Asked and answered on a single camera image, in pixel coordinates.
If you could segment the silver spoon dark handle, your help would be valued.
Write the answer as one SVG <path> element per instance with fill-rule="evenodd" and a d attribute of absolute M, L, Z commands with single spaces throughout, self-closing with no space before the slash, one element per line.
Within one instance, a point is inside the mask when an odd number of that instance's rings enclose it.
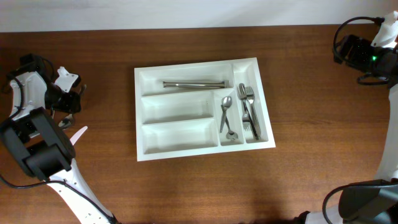
<path fill-rule="evenodd" d="M 84 92 L 86 90 L 86 85 L 83 85 L 80 88 L 80 91 L 78 92 L 78 95 L 80 97 L 83 96 Z M 70 113 L 69 115 L 67 115 L 66 117 L 64 117 L 61 122 L 59 122 L 58 127 L 62 130 L 68 129 L 70 127 L 72 127 L 75 124 L 75 118 L 74 118 L 74 114 Z"/>

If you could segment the white plastic knife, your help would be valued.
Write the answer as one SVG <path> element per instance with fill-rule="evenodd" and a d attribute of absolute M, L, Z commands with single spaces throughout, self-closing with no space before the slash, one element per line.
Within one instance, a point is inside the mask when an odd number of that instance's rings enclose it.
<path fill-rule="evenodd" d="M 84 126 L 81 129 L 79 129 L 71 138 L 70 142 L 74 146 L 77 141 L 82 137 L 82 135 L 87 131 L 88 126 Z"/>

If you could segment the silver fork long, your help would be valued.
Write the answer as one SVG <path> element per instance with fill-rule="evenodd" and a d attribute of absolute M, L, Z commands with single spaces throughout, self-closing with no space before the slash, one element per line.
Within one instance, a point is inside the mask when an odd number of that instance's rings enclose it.
<path fill-rule="evenodd" d="M 258 139 L 256 139 L 256 130 L 255 130 L 255 127 L 254 127 L 254 123 L 252 121 L 249 109 L 248 109 L 248 107 L 246 105 L 247 96 L 246 96 L 245 86 L 244 86 L 243 83 L 240 83 L 237 86 L 237 91 L 238 91 L 238 98 L 241 100 L 241 103 L 242 103 L 242 106 L 243 106 L 243 114 L 247 113 L 249 115 L 250 120 L 251 120 L 251 130 L 250 131 L 252 131 L 252 135 L 254 136 L 254 139 L 258 140 Z"/>

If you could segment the silver fork short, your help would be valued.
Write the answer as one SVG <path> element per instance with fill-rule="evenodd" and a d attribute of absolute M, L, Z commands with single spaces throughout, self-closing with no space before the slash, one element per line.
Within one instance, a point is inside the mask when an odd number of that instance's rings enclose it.
<path fill-rule="evenodd" d="M 250 131 L 251 130 L 251 120 L 250 120 L 249 115 L 247 113 L 243 114 L 242 122 L 243 122 L 244 130 L 245 131 Z"/>

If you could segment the white plastic cutlery tray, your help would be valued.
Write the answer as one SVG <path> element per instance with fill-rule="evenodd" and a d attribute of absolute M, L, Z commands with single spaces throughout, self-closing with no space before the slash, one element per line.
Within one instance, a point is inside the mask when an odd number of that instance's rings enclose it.
<path fill-rule="evenodd" d="M 163 81 L 228 81 L 230 87 L 164 88 Z M 254 90 L 259 140 L 243 128 L 240 83 Z M 135 68 L 134 87 L 138 161 L 275 147 L 256 58 Z M 221 100 L 226 96 L 232 97 L 227 117 L 238 134 L 234 141 L 226 138 L 227 125 L 220 133 Z"/>

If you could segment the small dark-handled spoon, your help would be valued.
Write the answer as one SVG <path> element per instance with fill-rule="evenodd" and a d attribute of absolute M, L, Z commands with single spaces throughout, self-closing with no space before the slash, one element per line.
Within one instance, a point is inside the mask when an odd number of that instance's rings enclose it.
<path fill-rule="evenodd" d="M 221 122 L 220 122 L 220 133 L 223 132 L 224 125 L 226 124 L 227 120 L 227 110 L 231 107 L 232 105 L 232 97 L 231 96 L 226 96 L 223 97 L 221 100 L 221 110 L 222 110 L 222 115 L 221 115 Z"/>

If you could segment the small silver teaspoon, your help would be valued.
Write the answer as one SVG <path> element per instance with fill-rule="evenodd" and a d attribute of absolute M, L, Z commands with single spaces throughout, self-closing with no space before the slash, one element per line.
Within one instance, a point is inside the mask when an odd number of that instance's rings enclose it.
<path fill-rule="evenodd" d="M 227 125 L 227 128 L 228 128 L 228 131 L 227 131 L 227 133 L 226 133 L 226 138 L 229 139 L 229 140 L 231 140 L 231 141 L 237 140 L 237 139 L 238 139 L 238 134 L 237 134 L 236 132 L 234 132 L 234 131 L 231 130 L 231 128 L 230 128 L 230 126 L 229 126 L 228 117 L 227 117 L 227 120 L 226 120 L 226 124 L 225 124 L 225 125 Z"/>

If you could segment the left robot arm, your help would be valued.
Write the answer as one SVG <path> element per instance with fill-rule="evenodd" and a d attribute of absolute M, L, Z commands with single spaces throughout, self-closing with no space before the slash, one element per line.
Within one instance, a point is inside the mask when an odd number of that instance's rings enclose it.
<path fill-rule="evenodd" d="M 12 110 L 1 122 L 1 142 L 29 177 L 38 179 L 28 188 L 47 185 L 67 204 L 81 223 L 117 223 L 81 175 L 74 145 L 87 130 L 72 137 L 65 130 L 81 111 L 86 85 L 65 67 L 36 54 L 19 59 L 19 67 L 6 74 L 12 93 Z"/>

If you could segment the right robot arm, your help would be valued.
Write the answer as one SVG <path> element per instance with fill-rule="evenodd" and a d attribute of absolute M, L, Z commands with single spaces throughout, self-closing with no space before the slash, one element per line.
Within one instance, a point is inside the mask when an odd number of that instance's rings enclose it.
<path fill-rule="evenodd" d="M 397 42 L 375 36 L 372 41 L 350 35 L 334 45 L 335 61 L 345 61 L 367 77 L 387 85 L 389 114 L 381 160 L 371 180 L 341 185 L 324 197 L 320 211 L 306 211 L 295 223 L 397 223 Z"/>

